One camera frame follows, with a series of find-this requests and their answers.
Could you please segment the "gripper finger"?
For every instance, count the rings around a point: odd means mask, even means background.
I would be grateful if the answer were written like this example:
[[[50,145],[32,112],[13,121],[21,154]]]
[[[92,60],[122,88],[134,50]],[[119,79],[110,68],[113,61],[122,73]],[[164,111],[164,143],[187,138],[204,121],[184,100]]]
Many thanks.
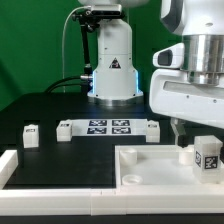
[[[175,144],[182,148],[185,147],[185,137],[186,137],[184,124],[185,122],[178,118],[172,118],[170,120],[170,125],[175,135]]]

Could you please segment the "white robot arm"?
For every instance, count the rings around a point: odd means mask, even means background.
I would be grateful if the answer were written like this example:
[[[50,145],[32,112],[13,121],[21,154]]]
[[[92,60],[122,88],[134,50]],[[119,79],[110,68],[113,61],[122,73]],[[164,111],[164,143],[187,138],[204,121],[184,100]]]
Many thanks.
[[[88,97],[102,104],[142,96],[132,64],[132,29],[124,8],[149,0],[78,0],[77,16],[85,31],[98,31],[98,64],[86,73],[93,87]],[[149,106],[171,118],[224,129],[224,0],[161,0],[160,21],[179,43],[154,53]]]

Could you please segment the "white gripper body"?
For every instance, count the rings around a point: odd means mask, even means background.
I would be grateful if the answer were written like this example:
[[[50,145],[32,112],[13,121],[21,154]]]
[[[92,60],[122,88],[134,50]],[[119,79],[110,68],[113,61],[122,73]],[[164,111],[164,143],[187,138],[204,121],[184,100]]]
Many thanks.
[[[157,114],[224,129],[224,76],[218,86],[194,85],[186,72],[157,69],[151,78],[149,105]]]

